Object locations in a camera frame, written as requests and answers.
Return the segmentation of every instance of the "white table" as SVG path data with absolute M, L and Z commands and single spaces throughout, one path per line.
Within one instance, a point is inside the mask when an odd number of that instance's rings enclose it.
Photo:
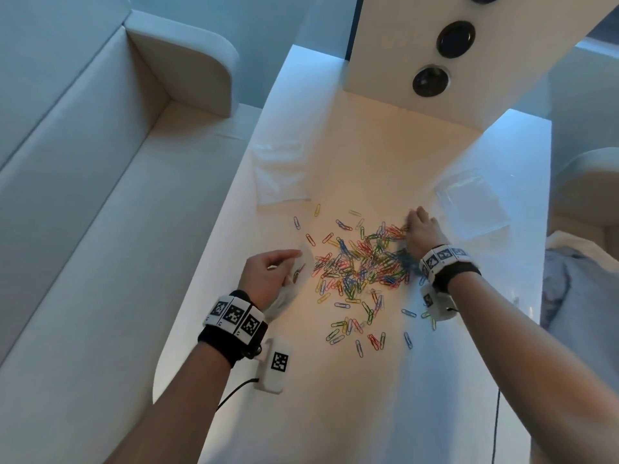
M 246 257 L 298 247 L 306 233 L 317 243 L 314 255 L 324 255 L 335 249 L 321 244 L 326 234 L 351 239 L 335 224 L 336 218 L 357 224 L 348 209 L 362 212 L 367 231 L 374 231 L 383 220 L 403 222 L 408 209 L 419 204 L 460 242 L 433 188 L 465 169 L 484 174 L 512 224 L 460 243 L 497 289 L 518 296 L 521 308 L 538 319 L 550 123 L 508 111 L 481 134 L 344 92 L 345 66 L 342 59 L 292 47 L 248 149 L 302 142 L 316 165 L 312 201 L 257 208 L 251 153 L 245 154 L 159 359 L 154 400 L 195 345 L 216 297 L 236 288 Z M 316 203 L 321 203 L 318 218 Z M 267 333 L 294 345 L 285 390 L 279 396 L 251 386 L 239 391 L 215 415 L 201 462 L 490 463 L 498 390 L 461 319 L 439 323 L 432 332 L 429 320 L 403 316 L 401 307 L 423 311 L 418 286 L 411 283 L 383 290 L 386 310 L 366 332 L 386 332 L 384 350 L 374 351 L 359 334 L 331 346 L 325 336 L 343 310 L 333 306 L 334 295 L 316 304 L 316 279 L 310 280 Z M 353 308 L 363 317 L 360 306 Z M 404 330 L 413 351 L 406 348 Z M 237 364 L 226 394 L 253 377 L 256 365 L 255 360 Z M 529 446 L 528 434 L 502 401 L 496 462 L 527 462 Z

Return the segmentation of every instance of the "paper clip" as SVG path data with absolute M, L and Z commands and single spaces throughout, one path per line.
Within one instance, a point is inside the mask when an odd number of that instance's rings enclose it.
M 329 296 L 331 296 L 330 293 L 325 293 L 324 295 L 322 295 L 320 298 L 318 298 L 318 300 L 316 301 L 318 304 L 321 304 L 323 301 L 325 301 Z
M 368 338 L 369 338 L 369 341 L 372 343 L 372 347 L 374 347 L 374 350 L 378 351 L 381 349 L 381 343 L 378 341 L 376 337 L 370 334 L 368 335 Z
M 369 315 L 370 312 L 372 312 L 372 310 L 369 308 L 369 306 L 367 305 L 367 303 L 365 301 L 362 301 L 361 305 L 363 306 L 365 311 L 368 313 L 368 315 Z
M 335 337 L 337 334 L 340 333 L 339 329 L 335 329 L 333 332 L 331 332 L 329 335 L 327 335 L 327 342 L 330 342 L 333 337 Z
M 331 340 L 331 342 L 329 342 L 331 345 L 335 345 L 338 342 L 341 342 L 344 340 L 345 335 L 340 335 L 339 337 L 335 337 L 335 339 Z
M 353 319 L 352 323 L 355 325 L 355 329 L 357 330 L 357 332 L 363 334 L 363 328 L 359 325 L 357 319 Z
M 404 340 L 406 341 L 408 349 L 413 350 L 413 341 L 410 339 L 410 335 L 408 335 L 408 332 L 404 332 Z
M 343 224 L 340 220 L 337 219 L 336 223 L 342 229 L 345 229 L 346 231 L 352 231 L 352 228 L 350 226 Z

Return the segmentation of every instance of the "black cable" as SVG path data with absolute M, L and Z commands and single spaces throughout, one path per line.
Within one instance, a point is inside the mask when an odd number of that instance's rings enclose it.
M 221 401 L 221 404 L 219 404 L 219 405 L 217 406 L 217 410 L 219 410 L 219 408 L 220 408 L 223 404 L 225 404 L 225 403 L 226 403 L 226 401 L 227 401 L 230 397 L 232 397 L 232 395 L 233 395 L 236 391 L 238 391 L 239 389 L 241 389 L 244 385 L 249 384 L 250 382 L 258 382 L 258 381 L 260 381 L 260 379 L 259 379 L 259 378 L 252 378 L 252 379 L 248 379 L 248 380 L 247 380 L 247 381 L 245 381 L 244 383 L 241 383 L 239 386 L 237 386 L 237 388 L 236 388 L 235 390 L 233 390 L 231 393 L 229 393 L 229 394 L 228 394 L 228 397 L 226 397 L 224 400 L 222 400 L 222 401 Z
M 494 443 L 492 444 L 492 464 L 495 464 L 495 457 L 496 457 L 496 430 L 499 427 L 499 405 L 500 403 L 501 403 L 501 390 L 499 389 L 499 394 L 496 397 L 495 438 L 494 438 Z

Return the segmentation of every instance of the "finger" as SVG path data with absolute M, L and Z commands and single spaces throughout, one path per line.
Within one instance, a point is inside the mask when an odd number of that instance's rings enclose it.
M 284 260 L 279 266 L 273 270 L 274 274 L 277 274 L 277 278 L 281 280 L 281 282 L 285 282 L 288 274 L 292 270 L 292 267 L 295 266 L 295 258 L 287 258 Z
M 282 261 L 287 258 L 296 258 L 301 257 L 303 252 L 298 249 L 282 249 L 282 250 L 272 250 L 271 252 L 263 252 L 262 254 L 258 254 L 260 261 L 264 263 L 264 266 L 268 267 L 271 265 L 279 265 Z
M 419 216 L 419 219 L 422 223 L 429 223 L 429 215 L 428 212 L 425 211 L 425 208 L 419 207 L 417 209 L 417 215 Z
M 406 223 L 408 225 L 408 230 L 411 231 L 415 226 L 421 225 L 421 220 L 417 216 L 417 212 L 415 210 L 410 210 L 408 212 L 408 218 L 406 219 Z

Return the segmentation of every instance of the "white sofa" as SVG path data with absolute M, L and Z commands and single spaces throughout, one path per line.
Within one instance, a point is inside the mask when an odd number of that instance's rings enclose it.
M 151 403 L 260 109 L 216 34 L 128 0 L 5 5 L 0 461 L 100 463 Z

